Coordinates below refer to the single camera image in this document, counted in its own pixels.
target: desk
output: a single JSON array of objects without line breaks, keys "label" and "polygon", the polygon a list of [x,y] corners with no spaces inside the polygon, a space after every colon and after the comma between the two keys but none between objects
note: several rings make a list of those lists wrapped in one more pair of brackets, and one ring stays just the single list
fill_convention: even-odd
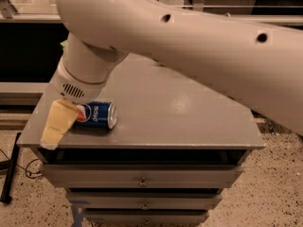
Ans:
[{"label": "desk", "polygon": [[249,109],[137,55],[117,66],[100,101],[118,109],[112,130],[73,128],[54,150],[39,142],[49,83],[19,138],[69,201],[100,222],[200,223],[263,141]]}]

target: blue can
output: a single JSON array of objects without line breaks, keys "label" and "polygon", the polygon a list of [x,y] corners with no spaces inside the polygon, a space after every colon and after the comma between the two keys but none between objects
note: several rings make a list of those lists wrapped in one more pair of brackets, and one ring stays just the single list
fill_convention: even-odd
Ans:
[{"label": "blue can", "polygon": [[109,128],[116,124],[116,107],[111,102],[90,102],[77,105],[79,115],[76,126]]}]

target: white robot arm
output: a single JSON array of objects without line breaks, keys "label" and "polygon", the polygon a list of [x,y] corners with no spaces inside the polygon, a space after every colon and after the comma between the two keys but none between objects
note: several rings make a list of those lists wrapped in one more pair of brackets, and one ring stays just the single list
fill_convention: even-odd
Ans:
[{"label": "white robot arm", "polygon": [[57,5],[71,32],[55,77],[64,97],[92,101],[131,52],[303,135],[302,32],[155,0],[57,0]]}]

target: floor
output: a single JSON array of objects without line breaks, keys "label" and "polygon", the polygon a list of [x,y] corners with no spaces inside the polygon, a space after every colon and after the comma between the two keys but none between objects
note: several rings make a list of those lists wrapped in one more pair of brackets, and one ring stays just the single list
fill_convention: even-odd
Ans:
[{"label": "floor", "polygon": [[[0,114],[0,149],[11,155],[14,138],[22,130],[29,114]],[[223,200],[210,211],[208,220],[200,227],[235,226],[303,226],[303,142],[298,135],[273,125],[276,134],[260,119],[256,119],[266,148],[255,150],[243,164],[244,172],[229,189]],[[21,149],[18,164],[35,159],[29,149]],[[5,160],[0,153],[0,161]],[[35,172],[39,162],[29,170]],[[0,186],[5,175],[0,174]],[[0,226],[6,227],[67,227],[73,222],[70,204],[62,189],[54,188],[45,178],[29,179],[17,167],[10,205],[0,204]],[[100,226],[84,220],[83,227]],[[104,227],[141,226],[102,224]],[[181,227],[187,225],[156,225]]]}]

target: can lid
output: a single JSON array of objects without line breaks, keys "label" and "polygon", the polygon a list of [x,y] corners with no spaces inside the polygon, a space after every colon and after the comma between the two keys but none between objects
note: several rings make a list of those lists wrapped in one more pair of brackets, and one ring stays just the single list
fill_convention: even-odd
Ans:
[{"label": "can lid", "polygon": [[108,116],[107,116],[107,124],[108,128],[112,129],[114,125],[116,124],[116,106],[111,103],[110,107],[108,108]]}]

